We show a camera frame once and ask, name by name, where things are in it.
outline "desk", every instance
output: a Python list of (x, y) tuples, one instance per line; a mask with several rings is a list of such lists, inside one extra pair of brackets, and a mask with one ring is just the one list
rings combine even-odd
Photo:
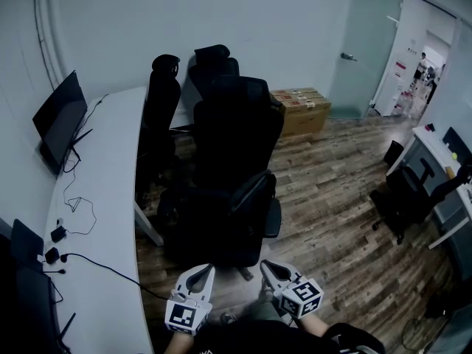
[[(403, 152), (401, 153), (397, 161), (392, 165), (392, 167), (386, 173), (387, 175), (392, 173), (397, 168), (397, 166), (402, 162), (405, 155), (410, 151), (413, 144), (417, 140), (420, 141), (426, 147), (426, 149), (436, 159), (436, 161), (438, 162), (438, 164), (441, 166), (441, 168), (444, 171), (445, 171), (445, 167), (451, 167), (454, 173), (457, 174), (457, 171), (460, 168), (460, 163), (452, 159), (451, 151), (445, 146), (441, 138), (439, 138), (436, 133), (433, 133), (432, 131), (427, 131), (424, 127), (416, 127), (413, 129), (412, 139), (406, 145), (405, 149), (403, 150)], [(444, 240), (448, 239), (454, 233), (459, 231), (465, 224), (467, 224), (467, 222), (470, 219), (472, 219), (472, 203), (468, 197), (468, 193), (467, 193), (468, 187), (469, 186), (461, 185), (460, 187), (456, 189), (456, 192), (459, 195), (464, 205), (465, 211), (467, 213), (467, 217), (462, 219), (458, 224), (456, 224), (456, 226), (450, 229), (438, 240), (434, 241), (429, 246), (430, 249), (433, 249), (434, 247), (441, 244)]]
[[(64, 204), (63, 191), (74, 176), (61, 173), (52, 196), (44, 238), (46, 250), (55, 246), (60, 254), (83, 254), (134, 280), (138, 280), (135, 219), (145, 226), (156, 244), (162, 244), (162, 239), (133, 203), (145, 95), (146, 88), (141, 87), (107, 96), (83, 129), (83, 132), (90, 128), (93, 131), (75, 145), (82, 161), (75, 169), (76, 181), (66, 191), (66, 198), (81, 196), (93, 202), (97, 222), (91, 233), (67, 234), (59, 243), (51, 242), (50, 232), (55, 229), (57, 218), (62, 218), (64, 227), (72, 232), (87, 232), (94, 222), (90, 204), (81, 201), (74, 213)], [(96, 102), (90, 104), (88, 111)], [(69, 158), (75, 160), (74, 154)], [(50, 275), (64, 298), (56, 304), (59, 328), (63, 329), (71, 315), (77, 313), (63, 339), (72, 353), (153, 352), (137, 285), (79, 257), (44, 266), (45, 271), (62, 268), (66, 274)]]

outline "person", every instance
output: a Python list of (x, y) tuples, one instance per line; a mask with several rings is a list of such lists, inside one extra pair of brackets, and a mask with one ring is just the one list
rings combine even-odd
[(314, 313), (296, 320), (299, 327), (289, 327), (280, 318), (270, 289), (251, 307), (248, 314), (236, 320), (222, 315), (224, 325), (205, 326), (194, 338), (185, 333), (174, 333), (164, 354), (187, 353), (323, 353), (339, 354), (343, 342), (357, 342), (355, 347), (366, 347), (366, 353), (384, 354), (382, 343), (363, 330), (348, 324), (328, 326)]
[(426, 105), (429, 105), (429, 102), (431, 101), (431, 98), (433, 98), (433, 94), (436, 91), (437, 85), (440, 83), (441, 75), (444, 72), (444, 68), (445, 68), (445, 63), (442, 65), (442, 67), (440, 69), (439, 68), (436, 69), (436, 76), (435, 76), (434, 80), (431, 82), (432, 88), (431, 88), (431, 92), (429, 93), (429, 97), (428, 97), (428, 101), (426, 102)]
[(414, 85), (416, 86), (418, 83), (418, 80), (423, 76), (423, 73), (425, 70), (427, 70), (427, 65), (426, 65), (426, 53), (422, 52), (421, 53), (421, 59), (420, 62), (418, 63), (418, 67), (416, 68), (416, 71), (414, 72)]

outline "trash can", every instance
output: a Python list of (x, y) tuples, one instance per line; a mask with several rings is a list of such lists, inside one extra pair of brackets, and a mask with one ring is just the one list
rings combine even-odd
[(400, 157), (402, 152), (403, 146), (395, 140), (392, 140), (390, 148), (383, 157), (383, 160), (389, 165), (389, 167), (391, 167)]

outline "frosted glass door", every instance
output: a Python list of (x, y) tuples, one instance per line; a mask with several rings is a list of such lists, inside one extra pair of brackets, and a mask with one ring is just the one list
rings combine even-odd
[(337, 58), (328, 95), (332, 118), (364, 118), (390, 56), (397, 32), (390, 18), (400, 18), (401, 1), (351, 0), (341, 51), (353, 60)]

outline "office chair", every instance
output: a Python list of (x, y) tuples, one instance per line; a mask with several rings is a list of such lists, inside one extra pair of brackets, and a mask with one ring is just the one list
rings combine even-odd
[(208, 97), (213, 80), (221, 75), (239, 76), (239, 63), (229, 57), (229, 50), (222, 44), (195, 50), (197, 64), (189, 68), (190, 79), (203, 100)]
[(175, 185), (161, 194), (159, 222), (168, 227), (168, 257), (187, 266), (257, 264), (263, 237), (276, 237), (280, 203), (270, 170), (233, 191)]
[(283, 127), (270, 108), (267, 84), (250, 77), (220, 77), (193, 110), (197, 146), (193, 182), (233, 190), (267, 169)]
[(400, 167), (386, 177), (390, 189), (381, 194), (377, 190), (370, 194), (378, 211), (383, 216), (372, 225), (374, 230), (385, 221), (387, 226), (397, 235), (397, 244), (404, 239), (404, 232), (413, 223), (422, 223), (439, 202), (444, 201), (447, 194), (461, 184), (467, 184), (472, 177), (472, 160), (464, 162), (457, 176), (438, 185), (429, 195), (424, 187), (426, 179), (434, 177), (434, 172), (425, 159), (421, 159), (425, 170), (418, 178), (410, 167)]
[(136, 162), (136, 202), (140, 206), (151, 180), (168, 184), (162, 172), (171, 164), (176, 151), (169, 127), (181, 93), (176, 80), (179, 61), (173, 55), (160, 55), (153, 62)]

